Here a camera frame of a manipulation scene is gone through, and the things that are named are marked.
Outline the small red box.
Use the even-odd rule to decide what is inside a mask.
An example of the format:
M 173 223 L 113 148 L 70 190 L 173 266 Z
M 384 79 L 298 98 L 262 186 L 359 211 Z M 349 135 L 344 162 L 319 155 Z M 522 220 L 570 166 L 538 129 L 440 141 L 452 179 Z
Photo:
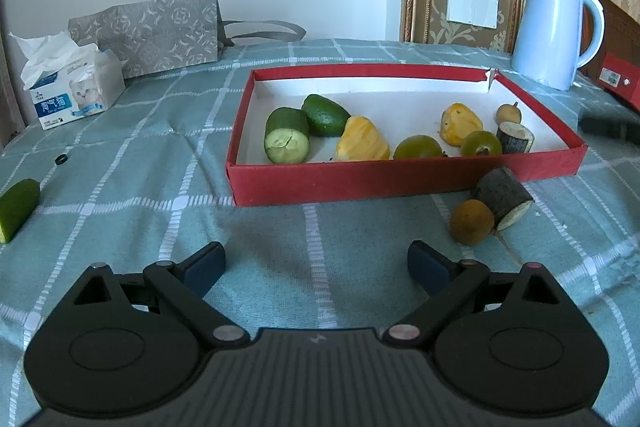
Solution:
M 635 110 L 640 109 L 640 68 L 608 52 L 598 76 L 600 86 L 621 98 Z

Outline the white wall switch panel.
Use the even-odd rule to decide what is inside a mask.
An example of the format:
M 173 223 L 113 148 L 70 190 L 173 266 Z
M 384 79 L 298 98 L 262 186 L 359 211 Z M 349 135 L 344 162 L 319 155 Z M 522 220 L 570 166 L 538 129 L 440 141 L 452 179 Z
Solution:
M 447 0 L 446 20 L 496 29 L 498 27 L 498 1 Z

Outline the grey patterned paper bag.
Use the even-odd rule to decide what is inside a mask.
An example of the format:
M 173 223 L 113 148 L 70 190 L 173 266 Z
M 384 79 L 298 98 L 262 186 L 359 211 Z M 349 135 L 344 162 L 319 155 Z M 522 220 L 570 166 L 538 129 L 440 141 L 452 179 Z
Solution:
M 302 26 L 284 20 L 265 22 L 270 30 L 230 36 L 228 28 L 237 23 L 222 17 L 218 0 L 151 0 L 74 17 L 67 29 L 80 46 L 113 51 L 127 79 L 215 63 L 239 40 L 297 42 L 306 36 Z

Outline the cut cucumber piece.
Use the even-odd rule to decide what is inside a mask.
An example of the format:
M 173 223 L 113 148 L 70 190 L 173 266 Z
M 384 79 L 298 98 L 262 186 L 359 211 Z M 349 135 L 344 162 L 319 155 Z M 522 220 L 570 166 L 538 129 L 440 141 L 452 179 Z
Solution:
M 278 107 L 265 124 L 264 150 L 276 165 L 304 162 L 310 151 L 309 127 L 305 113 L 293 107 Z

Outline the green round fruit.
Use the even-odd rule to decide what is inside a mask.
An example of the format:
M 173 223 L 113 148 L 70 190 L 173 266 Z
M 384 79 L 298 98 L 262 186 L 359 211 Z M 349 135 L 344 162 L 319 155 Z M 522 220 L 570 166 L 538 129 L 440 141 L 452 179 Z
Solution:
M 502 145 L 491 132 L 477 130 L 468 134 L 462 141 L 460 154 L 464 157 L 501 155 Z
M 394 150 L 394 159 L 421 159 L 442 157 L 444 151 L 440 144 L 426 134 L 410 135 L 402 140 Z

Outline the cat print tissue box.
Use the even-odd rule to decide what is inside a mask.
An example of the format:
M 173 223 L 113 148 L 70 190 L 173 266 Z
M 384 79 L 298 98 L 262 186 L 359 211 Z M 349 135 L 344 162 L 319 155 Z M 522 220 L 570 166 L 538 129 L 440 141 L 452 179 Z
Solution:
M 122 63 L 111 50 L 80 46 L 66 31 L 14 40 L 26 58 L 24 90 L 44 130 L 102 113 L 125 91 Z

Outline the small yellow jackfruit piece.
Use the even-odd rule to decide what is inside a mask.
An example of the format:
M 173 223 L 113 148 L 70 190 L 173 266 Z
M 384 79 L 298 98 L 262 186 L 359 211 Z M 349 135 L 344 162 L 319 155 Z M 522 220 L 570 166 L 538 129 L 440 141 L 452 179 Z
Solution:
M 440 117 L 439 135 L 452 146 L 459 147 L 469 134 L 483 129 L 480 117 L 462 103 L 451 104 Z

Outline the tan longan fruit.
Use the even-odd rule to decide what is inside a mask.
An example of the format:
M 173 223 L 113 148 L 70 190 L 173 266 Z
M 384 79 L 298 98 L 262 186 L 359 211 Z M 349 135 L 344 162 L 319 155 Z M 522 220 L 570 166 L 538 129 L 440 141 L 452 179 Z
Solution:
M 497 124 L 502 124 L 503 122 L 515 122 L 515 124 L 521 124 L 522 122 L 522 113 L 521 109 L 518 108 L 518 103 L 514 102 L 513 104 L 502 104 L 496 112 L 496 121 Z

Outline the red shallow cardboard box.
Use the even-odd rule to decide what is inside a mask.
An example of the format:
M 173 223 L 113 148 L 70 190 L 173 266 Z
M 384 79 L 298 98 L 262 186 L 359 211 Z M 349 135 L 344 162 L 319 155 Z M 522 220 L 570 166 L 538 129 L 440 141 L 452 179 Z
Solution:
M 312 138 L 303 164 L 274 165 L 264 151 L 269 114 L 299 108 L 320 94 L 354 116 L 367 117 L 391 147 L 410 135 L 437 136 L 442 112 L 463 103 L 489 131 L 495 113 L 516 103 L 534 144 L 526 154 L 349 161 L 334 159 L 336 139 Z M 494 68 L 413 64 L 331 64 L 254 69 L 236 114 L 226 161 L 240 207 L 337 202 L 467 190 L 491 169 L 506 166 L 521 181 L 574 176 L 587 145 L 574 130 Z

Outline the large yellow jackfruit piece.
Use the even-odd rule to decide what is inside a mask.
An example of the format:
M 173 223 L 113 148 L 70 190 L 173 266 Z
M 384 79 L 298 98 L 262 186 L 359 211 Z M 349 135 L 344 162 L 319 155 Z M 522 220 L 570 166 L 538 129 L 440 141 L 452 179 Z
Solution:
M 388 158 L 390 158 L 390 146 L 375 124 L 367 117 L 349 117 L 341 139 L 337 142 L 333 159 L 360 161 Z

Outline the green avocado wedge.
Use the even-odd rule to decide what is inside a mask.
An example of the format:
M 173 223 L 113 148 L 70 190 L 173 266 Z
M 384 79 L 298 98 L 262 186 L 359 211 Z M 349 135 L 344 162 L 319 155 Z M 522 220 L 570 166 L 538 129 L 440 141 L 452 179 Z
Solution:
M 341 136 L 350 114 L 343 106 L 318 94 L 310 94 L 303 101 L 302 111 L 312 135 L 321 138 Z

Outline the light blue electric kettle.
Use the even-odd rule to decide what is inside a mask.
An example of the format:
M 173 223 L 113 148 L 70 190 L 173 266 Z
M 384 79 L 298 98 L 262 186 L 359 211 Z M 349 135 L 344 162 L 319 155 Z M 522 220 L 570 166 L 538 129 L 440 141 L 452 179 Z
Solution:
M 518 74 L 559 91 L 597 55 L 605 17 L 599 0 L 525 0 L 512 54 Z

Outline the orange brown round fruit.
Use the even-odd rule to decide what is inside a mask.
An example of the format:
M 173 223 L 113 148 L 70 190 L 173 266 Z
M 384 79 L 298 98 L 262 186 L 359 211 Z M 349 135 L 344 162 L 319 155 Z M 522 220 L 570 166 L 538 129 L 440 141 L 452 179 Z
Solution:
M 449 223 L 452 238 L 466 246 L 482 243 L 495 225 L 495 216 L 479 199 L 462 202 L 452 213 Z

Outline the green lime wedge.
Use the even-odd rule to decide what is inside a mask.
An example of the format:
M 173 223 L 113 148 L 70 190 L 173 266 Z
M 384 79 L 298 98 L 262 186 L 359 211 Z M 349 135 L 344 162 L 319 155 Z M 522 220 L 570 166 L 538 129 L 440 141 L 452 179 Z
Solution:
M 12 241 L 39 204 L 40 184 L 24 179 L 8 188 L 0 200 L 1 243 Z

